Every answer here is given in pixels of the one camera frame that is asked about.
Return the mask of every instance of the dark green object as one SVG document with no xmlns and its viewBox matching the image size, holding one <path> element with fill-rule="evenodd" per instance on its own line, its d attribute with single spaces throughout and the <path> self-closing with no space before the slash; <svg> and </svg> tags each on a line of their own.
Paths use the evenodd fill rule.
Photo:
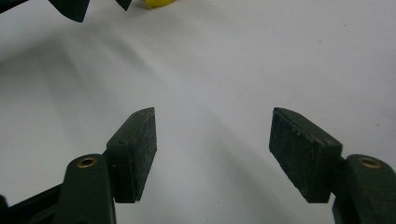
<svg viewBox="0 0 396 224">
<path fill-rule="evenodd" d="M 396 174 L 364 155 L 341 157 L 342 145 L 302 115 L 275 108 L 271 152 L 309 203 L 332 192 L 336 224 L 395 224 Z"/>
<path fill-rule="evenodd" d="M 396 175 L 378 159 L 351 155 L 346 158 L 346 182 L 362 223 L 396 223 Z"/>
<path fill-rule="evenodd" d="M 157 151 L 154 108 L 133 113 L 106 147 L 104 156 L 113 177 L 116 202 L 139 201 Z"/>
<path fill-rule="evenodd" d="M 91 154 L 69 163 L 53 224 L 114 224 L 106 158 Z"/>
<path fill-rule="evenodd" d="M 132 0 L 116 0 L 120 6 L 126 11 L 129 5 L 131 5 Z"/>
<path fill-rule="evenodd" d="M 49 0 L 62 15 L 72 21 L 83 22 L 90 0 Z"/>
<path fill-rule="evenodd" d="M 341 156 L 340 142 L 302 115 L 275 108 L 269 148 L 309 203 L 329 201 L 330 174 Z"/>
<path fill-rule="evenodd" d="M 103 156 L 71 161 L 61 185 L 11 207 L 0 195 L 0 223 L 116 223 L 113 198 L 141 199 L 156 151 L 154 108 L 137 111 L 108 141 Z"/>
</svg>

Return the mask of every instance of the metal screw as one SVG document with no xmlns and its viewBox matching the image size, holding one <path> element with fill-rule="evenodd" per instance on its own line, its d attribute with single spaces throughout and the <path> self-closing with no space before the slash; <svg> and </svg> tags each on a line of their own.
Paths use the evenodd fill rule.
<svg viewBox="0 0 396 224">
<path fill-rule="evenodd" d="M 90 166 L 95 165 L 97 162 L 98 162 L 98 160 L 97 160 L 96 158 L 94 158 L 94 157 L 87 157 L 87 158 L 84 158 L 84 159 L 80 160 L 80 161 L 77 163 L 77 167 L 78 167 L 78 168 L 88 168 L 88 167 L 90 167 Z"/>
<path fill-rule="evenodd" d="M 360 157 L 359 162 L 366 167 L 373 168 L 373 169 L 379 169 L 381 168 L 382 164 L 379 161 L 373 160 L 368 157 Z"/>
</svg>

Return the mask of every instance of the brass screw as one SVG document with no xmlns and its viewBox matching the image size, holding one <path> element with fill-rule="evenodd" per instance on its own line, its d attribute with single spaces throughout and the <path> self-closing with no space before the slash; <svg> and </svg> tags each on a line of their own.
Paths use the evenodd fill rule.
<svg viewBox="0 0 396 224">
<path fill-rule="evenodd" d="M 373 159 L 368 158 L 368 157 L 360 157 L 359 158 L 359 162 L 363 166 L 366 166 L 366 167 L 369 167 L 369 168 L 373 168 L 373 169 L 379 169 L 382 166 L 381 162 L 379 162 L 377 160 L 373 160 Z"/>
<path fill-rule="evenodd" d="M 78 168 L 88 168 L 88 167 L 91 167 L 91 166 L 95 165 L 97 162 L 98 162 L 98 160 L 96 158 L 87 157 L 87 158 L 84 158 L 84 159 L 80 160 L 77 163 L 77 167 Z"/>
</svg>

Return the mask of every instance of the yellow object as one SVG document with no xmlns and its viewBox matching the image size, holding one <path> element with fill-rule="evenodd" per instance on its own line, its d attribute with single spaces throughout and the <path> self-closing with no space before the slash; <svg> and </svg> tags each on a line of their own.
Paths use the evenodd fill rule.
<svg viewBox="0 0 396 224">
<path fill-rule="evenodd" d="M 150 9 L 155 7 L 164 7 L 173 3 L 174 1 L 175 0 L 145 0 L 146 5 L 148 5 L 148 8 Z"/>
</svg>

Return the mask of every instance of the white table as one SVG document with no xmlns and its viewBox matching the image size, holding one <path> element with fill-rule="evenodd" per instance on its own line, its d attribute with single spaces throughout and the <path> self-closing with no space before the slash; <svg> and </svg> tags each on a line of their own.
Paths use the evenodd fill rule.
<svg viewBox="0 0 396 224">
<path fill-rule="evenodd" d="M 275 106 L 396 167 L 396 4 L 177 0 L 86 19 L 45 0 L 0 15 L 0 194 L 10 205 L 102 153 L 133 112 L 156 108 L 158 152 L 119 223 L 330 224 L 268 149 Z"/>
</svg>

